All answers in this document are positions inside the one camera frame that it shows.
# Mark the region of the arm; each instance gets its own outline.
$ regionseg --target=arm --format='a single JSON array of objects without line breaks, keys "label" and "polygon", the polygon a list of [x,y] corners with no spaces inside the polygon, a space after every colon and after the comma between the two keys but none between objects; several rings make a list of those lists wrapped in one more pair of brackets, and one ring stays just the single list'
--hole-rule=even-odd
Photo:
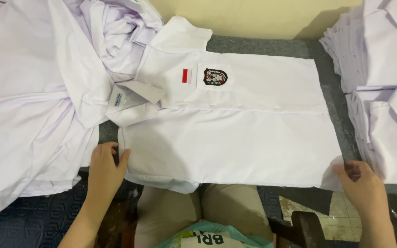
[{"label": "arm", "polygon": [[117,146],[115,142],[107,142],[98,145],[93,151],[88,174],[87,196],[73,224],[59,244],[59,248],[94,246],[102,219],[127,171],[130,150],[124,151],[119,165],[116,166],[113,160],[116,151],[113,147]]},{"label": "arm", "polygon": [[366,162],[348,161],[335,165],[347,198],[355,206],[362,222],[360,248],[396,248],[393,225],[390,221],[384,183]]}]

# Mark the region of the table surface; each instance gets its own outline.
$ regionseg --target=table surface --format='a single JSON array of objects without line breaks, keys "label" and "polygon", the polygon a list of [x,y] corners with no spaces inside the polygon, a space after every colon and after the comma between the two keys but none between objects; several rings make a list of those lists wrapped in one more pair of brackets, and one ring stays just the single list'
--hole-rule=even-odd
[{"label": "table surface", "polygon": [[[350,122],[345,94],[340,88],[340,76],[335,74],[333,61],[315,40],[268,40],[213,35],[207,51],[233,54],[263,54],[314,59],[321,89],[335,127],[344,159],[361,159],[355,142],[355,130]],[[112,121],[100,125],[99,143],[117,141],[118,126]],[[388,193],[397,193],[397,185],[387,184]]]}]

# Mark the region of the shirt pocket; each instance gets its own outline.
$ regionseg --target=shirt pocket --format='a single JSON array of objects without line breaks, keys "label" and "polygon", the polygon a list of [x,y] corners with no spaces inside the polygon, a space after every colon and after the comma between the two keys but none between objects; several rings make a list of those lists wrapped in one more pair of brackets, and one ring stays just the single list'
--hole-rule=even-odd
[{"label": "shirt pocket", "polygon": [[196,88],[198,90],[232,91],[235,75],[229,64],[197,64]]}]

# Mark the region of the human hand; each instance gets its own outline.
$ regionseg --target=human hand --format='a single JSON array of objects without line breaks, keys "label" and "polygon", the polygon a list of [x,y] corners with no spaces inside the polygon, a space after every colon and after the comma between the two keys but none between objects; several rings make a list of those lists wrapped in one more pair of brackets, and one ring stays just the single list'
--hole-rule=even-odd
[{"label": "human hand", "polygon": [[389,218],[384,183],[366,162],[347,161],[344,165],[334,165],[334,170],[341,181],[344,193],[363,221]]},{"label": "human hand", "polygon": [[116,151],[113,148],[117,146],[116,142],[99,144],[91,155],[86,200],[95,204],[103,204],[106,208],[124,180],[130,155],[130,150],[126,149],[116,166],[113,159]]}]

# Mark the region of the yellow wall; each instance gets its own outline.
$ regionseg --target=yellow wall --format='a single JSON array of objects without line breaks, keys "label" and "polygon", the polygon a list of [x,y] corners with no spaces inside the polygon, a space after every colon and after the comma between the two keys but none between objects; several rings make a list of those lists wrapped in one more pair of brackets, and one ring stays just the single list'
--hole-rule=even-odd
[{"label": "yellow wall", "polygon": [[319,38],[361,1],[150,0],[165,22],[180,15],[214,34],[276,39]]}]

